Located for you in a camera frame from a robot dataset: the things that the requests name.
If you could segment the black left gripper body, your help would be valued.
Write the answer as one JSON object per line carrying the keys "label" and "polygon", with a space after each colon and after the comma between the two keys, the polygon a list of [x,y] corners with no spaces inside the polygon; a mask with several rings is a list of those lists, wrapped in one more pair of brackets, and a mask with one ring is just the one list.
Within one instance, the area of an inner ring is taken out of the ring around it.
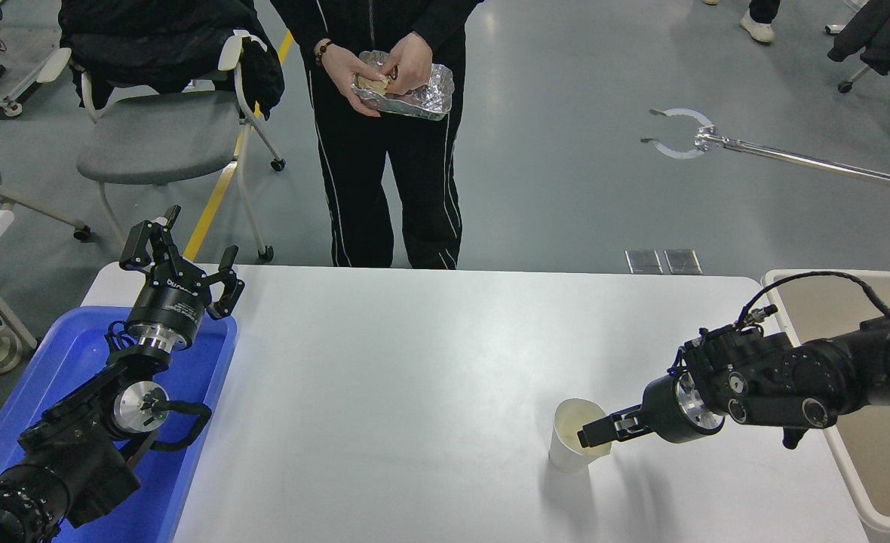
{"label": "black left gripper body", "polygon": [[144,286],[128,315],[129,336],[146,337],[149,329],[158,327],[182,340],[195,339],[211,302],[204,276],[203,271],[185,271],[176,278],[168,272],[146,274]]}

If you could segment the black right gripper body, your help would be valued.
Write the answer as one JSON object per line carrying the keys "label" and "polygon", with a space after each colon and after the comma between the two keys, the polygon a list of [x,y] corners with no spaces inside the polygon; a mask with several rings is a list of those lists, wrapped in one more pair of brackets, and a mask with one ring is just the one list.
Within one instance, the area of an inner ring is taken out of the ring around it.
{"label": "black right gripper body", "polygon": [[693,427],[677,399],[680,375],[665,375],[645,387],[641,403],[642,423],[669,443],[686,443],[693,440]]}

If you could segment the person's right hand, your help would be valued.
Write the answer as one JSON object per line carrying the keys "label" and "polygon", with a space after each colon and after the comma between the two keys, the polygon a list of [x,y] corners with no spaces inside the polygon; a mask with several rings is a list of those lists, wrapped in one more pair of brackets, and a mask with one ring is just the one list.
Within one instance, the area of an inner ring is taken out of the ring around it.
{"label": "person's right hand", "polygon": [[348,49],[342,48],[334,44],[334,42],[322,42],[327,48],[321,55],[321,65],[327,72],[329,78],[336,86],[339,95],[346,99],[346,102],[355,112],[365,117],[377,119],[382,117],[379,111],[366,107],[360,97],[353,90],[353,83],[356,77],[362,76],[370,81],[383,81],[384,77],[380,75],[372,66],[363,63]]}

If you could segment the person's left hand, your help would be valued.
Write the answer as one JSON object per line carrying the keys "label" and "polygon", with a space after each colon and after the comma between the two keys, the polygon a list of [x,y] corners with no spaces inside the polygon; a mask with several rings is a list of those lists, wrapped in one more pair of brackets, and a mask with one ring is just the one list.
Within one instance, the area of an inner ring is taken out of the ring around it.
{"label": "person's left hand", "polygon": [[386,93],[404,95],[428,83],[434,53],[418,33],[411,32],[397,42],[380,69],[390,79]]}

